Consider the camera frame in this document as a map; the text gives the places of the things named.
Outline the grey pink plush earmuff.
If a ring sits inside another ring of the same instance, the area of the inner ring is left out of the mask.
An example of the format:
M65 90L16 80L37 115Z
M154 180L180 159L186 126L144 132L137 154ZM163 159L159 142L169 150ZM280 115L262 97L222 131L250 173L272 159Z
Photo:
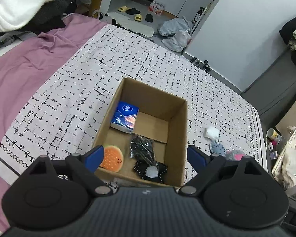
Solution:
M228 161L240 161L246 154L240 150L227 150L225 158Z

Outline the blue grey cloth piece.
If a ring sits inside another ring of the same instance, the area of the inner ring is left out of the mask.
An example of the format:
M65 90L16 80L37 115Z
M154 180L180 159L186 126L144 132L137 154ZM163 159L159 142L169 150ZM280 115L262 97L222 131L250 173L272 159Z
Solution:
M226 156L226 149L224 146L217 140L212 140L209 144L210 152L213 156Z

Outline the white soft ball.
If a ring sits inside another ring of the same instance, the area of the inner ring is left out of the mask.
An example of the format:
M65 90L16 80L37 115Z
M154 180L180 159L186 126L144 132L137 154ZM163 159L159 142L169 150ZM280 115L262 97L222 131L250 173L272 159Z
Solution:
M217 140L220 137L220 131L213 126L209 126L205 128L204 137L212 141Z

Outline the orange burger plush toy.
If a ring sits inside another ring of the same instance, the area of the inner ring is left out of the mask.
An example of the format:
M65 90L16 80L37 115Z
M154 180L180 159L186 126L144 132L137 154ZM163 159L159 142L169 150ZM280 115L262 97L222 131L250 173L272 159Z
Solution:
M117 146L106 146L100 167L112 172L119 172L123 166L123 161L123 153Z

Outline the black white plush flower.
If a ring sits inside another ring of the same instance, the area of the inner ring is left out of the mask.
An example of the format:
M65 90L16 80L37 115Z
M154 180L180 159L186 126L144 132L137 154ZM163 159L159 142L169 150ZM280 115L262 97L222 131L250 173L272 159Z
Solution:
M160 162L156 162L156 165L149 166L145 161L136 161L134 171L143 180L164 183L168 167Z

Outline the black item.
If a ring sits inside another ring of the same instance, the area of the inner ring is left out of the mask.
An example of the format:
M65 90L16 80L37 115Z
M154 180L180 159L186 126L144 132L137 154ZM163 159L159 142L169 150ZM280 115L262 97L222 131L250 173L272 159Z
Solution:
M147 137L132 134L130 142L130 158L145 161L148 166L156 166L153 140Z

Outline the blue tissue pack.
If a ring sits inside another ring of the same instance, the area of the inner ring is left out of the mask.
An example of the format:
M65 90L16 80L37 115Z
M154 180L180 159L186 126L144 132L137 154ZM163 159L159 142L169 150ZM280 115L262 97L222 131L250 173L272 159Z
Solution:
M111 119L110 126L123 133L131 134L134 130L139 108L119 101Z

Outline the crumpled clear plastic bag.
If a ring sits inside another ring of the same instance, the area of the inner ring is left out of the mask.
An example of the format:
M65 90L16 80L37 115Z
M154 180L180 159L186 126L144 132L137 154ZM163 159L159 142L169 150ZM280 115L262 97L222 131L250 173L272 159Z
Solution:
M287 133L271 171L273 178L284 189L290 189L296 185L296 126L288 126Z

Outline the yellow white cup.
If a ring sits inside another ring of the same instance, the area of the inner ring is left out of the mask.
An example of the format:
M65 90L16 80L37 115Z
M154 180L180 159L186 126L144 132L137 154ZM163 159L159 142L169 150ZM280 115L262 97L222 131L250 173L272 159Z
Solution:
M267 130L266 135L271 141L279 142L281 140L281 135L273 128Z

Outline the white black patterned blanket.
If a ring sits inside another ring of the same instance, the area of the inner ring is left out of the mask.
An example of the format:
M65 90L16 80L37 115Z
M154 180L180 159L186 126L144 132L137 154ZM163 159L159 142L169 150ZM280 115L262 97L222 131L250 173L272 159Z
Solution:
M28 126L41 154L60 159L88 151L121 80L156 87L188 102L187 143L209 151L207 126L230 150L266 165L257 110L223 83L184 58L135 34L107 25L90 38L36 91L8 129Z

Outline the brown cardboard box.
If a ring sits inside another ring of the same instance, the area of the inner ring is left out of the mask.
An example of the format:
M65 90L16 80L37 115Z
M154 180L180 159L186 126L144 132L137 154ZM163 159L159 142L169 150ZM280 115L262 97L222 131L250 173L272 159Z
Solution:
M158 185L156 182L143 180L134 171L136 161L130 157L132 135L111 127L111 120L119 102L139 108L133 132L152 139L157 162L168 167L161 186L182 186L186 160L188 102L132 78L122 79L93 143L94 146L118 147L124 155L123 166L119 172L98 168L95 171L96 176L107 181L123 179L131 185Z

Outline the purple bed sheet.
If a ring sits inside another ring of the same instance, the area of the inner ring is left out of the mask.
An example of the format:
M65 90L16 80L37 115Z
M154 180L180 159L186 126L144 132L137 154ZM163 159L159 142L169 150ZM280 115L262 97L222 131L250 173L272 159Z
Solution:
M99 32L105 22L81 14L61 20L60 27L21 42L0 56L0 234L9 224L1 199L8 187L44 150L33 142L28 126L8 133L19 112L36 91L63 66L82 45Z

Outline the black slipper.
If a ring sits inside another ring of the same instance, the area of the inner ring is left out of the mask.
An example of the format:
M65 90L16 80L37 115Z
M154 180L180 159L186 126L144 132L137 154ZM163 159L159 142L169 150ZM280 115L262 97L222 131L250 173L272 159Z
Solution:
M131 8L126 10L126 14L128 15L136 15L136 14L140 14L141 12L139 10L137 10L136 8Z
M150 13L148 13L145 16L145 21L148 22L148 23L152 23L153 22L153 16Z

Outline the black slipper left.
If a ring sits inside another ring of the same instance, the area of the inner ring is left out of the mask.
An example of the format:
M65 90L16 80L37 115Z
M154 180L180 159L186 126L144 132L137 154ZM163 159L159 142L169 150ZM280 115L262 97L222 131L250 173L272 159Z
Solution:
M131 8L126 10L126 14L128 15L136 15L136 14L140 14L141 12L139 10L137 10L136 8Z

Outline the red white bottle pack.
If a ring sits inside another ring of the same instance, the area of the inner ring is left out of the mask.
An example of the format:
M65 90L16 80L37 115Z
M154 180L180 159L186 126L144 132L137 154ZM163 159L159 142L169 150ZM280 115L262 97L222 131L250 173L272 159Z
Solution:
M149 11L153 12L156 15L161 15L164 8L165 6L156 0L152 1L149 5Z

